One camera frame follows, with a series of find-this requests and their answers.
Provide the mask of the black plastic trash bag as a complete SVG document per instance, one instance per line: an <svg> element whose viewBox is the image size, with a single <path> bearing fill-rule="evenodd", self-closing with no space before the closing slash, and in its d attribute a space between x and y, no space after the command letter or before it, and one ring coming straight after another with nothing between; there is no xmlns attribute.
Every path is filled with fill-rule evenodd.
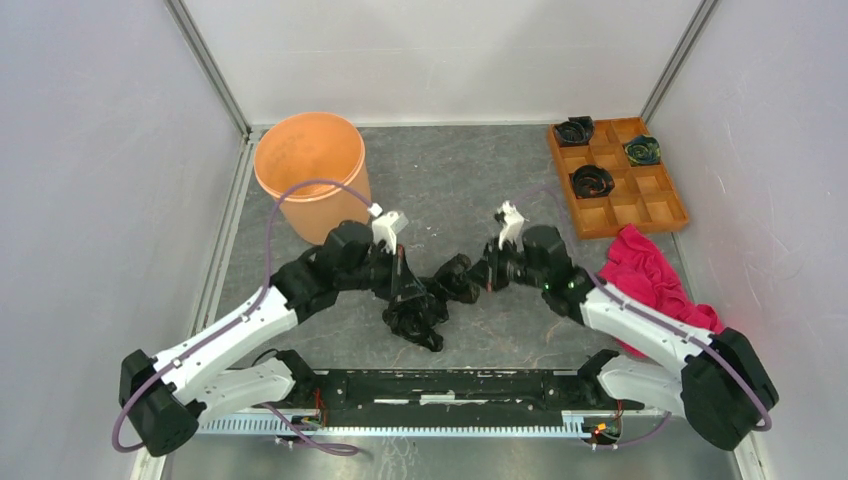
<svg viewBox="0 0 848 480"><path fill-rule="evenodd" d="M388 306L383 322L392 334L431 352L444 348L436 327L449 320L448 303L474 304L480 287L471 279L472 262L459 253L445 262L434 275L418 277L399 251L392 259Z"/></svg>

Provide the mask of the orange plastic trash bin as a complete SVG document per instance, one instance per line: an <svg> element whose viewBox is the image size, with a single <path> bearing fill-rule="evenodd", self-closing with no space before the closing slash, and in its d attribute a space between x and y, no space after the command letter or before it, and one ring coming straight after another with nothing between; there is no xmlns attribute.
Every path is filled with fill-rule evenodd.
<svg viewBox="0 0 848 480"><path fill-rule="evenodd" d="M368 221L366 204L347 191L334 185L303 184L332 180L371 198L364 140L358 129L339 115L301 113L269 129L258 143L254 172L259 185L275 200L289 188L300 186L280 210L309 243L323 243L329 231L345 220Z"/></svg>

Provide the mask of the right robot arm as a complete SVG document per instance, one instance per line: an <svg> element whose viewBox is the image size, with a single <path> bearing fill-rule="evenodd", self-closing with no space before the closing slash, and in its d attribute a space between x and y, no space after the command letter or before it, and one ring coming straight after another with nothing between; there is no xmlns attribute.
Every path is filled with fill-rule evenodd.
<svg viewBox="0 0 848 480"><path fill-rule="evenodd" d="M635 300L574 263L555 227L531 227L519 243L491 239L469 275L490 292L511 284L536 288L557 315L645 355L615 355L581 376L577 392L585 405L602 408L616 399L656 407L726 451L772 428L779 393L742 332L688 325Z"/></svg>

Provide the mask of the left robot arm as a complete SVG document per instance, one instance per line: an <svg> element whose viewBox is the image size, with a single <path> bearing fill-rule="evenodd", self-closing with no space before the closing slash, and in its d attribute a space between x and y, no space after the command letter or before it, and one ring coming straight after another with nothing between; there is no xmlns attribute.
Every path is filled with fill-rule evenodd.
<svg viewBox="0 0 848 480"><path fill-rule="evenodd" d="M155 355L142 350L121 362L121 411L115 450L166 456L205 423L283 400L306 405L313 379L280 359L247 369L233 364L264 342L332 308L344 291L371 291L396 306L429 293L409 271L397 235L405 215L389 211L370 224L344 221L325 242L269 272L242 305L195 336Z"/></svg>

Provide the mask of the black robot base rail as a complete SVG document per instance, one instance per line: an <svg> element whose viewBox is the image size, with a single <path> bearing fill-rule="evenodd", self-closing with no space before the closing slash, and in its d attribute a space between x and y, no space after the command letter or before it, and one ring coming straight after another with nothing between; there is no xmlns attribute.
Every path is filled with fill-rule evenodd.
<svg viewBox="0 0 848 480"><path fill-rule="evenodd" d="M295 380L279 410L303 410L322 427L561 427L572 413L601 416L642 409L615 400L585 369L314 370L294 350L270 349L254 360L281 360Z"/></svg>

